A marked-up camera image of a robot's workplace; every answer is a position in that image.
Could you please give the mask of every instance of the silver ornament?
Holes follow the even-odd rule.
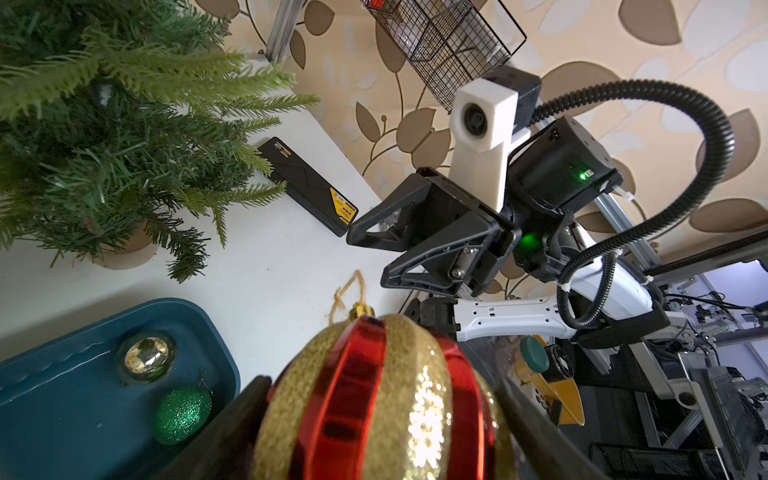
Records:
[[[166,333],[137,333],[120,345],[115,357],[118,375],[129,385],[155,382],[168,373],[177,351],[176,342]]]

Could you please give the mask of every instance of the green knob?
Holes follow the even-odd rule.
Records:
[[[549,356],[544,346],[532,336],[520,340],[520,353],[528,368],[534,373],[546,372],[549,369]]]

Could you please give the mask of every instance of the yellow label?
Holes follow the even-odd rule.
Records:
[[[279,141],[275,142],[275,148],[277,148],[277,150],[280,151],[280,153],[283,154],[285,158],[288,158],[288,156],[290,155],[288,148],[285,145],[281,144]]]
[[[349,222],[355,217],[357,209],[334,189],[331,189],[331,198],[333,198],[333,206],[336,208],[339,218],[342,222],[349,225]]]

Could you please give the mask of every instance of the white table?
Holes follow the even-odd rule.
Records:
[[[306,111],[280,115],[283,124],[252,137],[277,136],[339,188],[360,214],[379,198],[336,144]],[[188,224],[212,240],[205,276],[179,284],[167,276],[171,255],[160,249],[132,270],[107,270],[89,261],[59,259],[32,242],[17,241],[0,252],[0,361],[148,300],[177,297],[203,308],[240,370],[244,387],[254,376],[273,379],[328,324],[333,294],[355,269],[366,280],[368,304],[395,313],[407,291],[379,285],[382,268],[398,254],[351,247],[290,197],[259,208],[232,206],[229,242],[222,249],[210,218]],[[358,300],[357,286],[344,297]],[[336,314],[336,319],[346,311]]]

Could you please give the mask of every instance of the black wire basket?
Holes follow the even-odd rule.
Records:
[[[513,55],[469,0],[362,1],[447,111],[456,90]],[[499,4],[523,38],[517,51],[527,37]]]

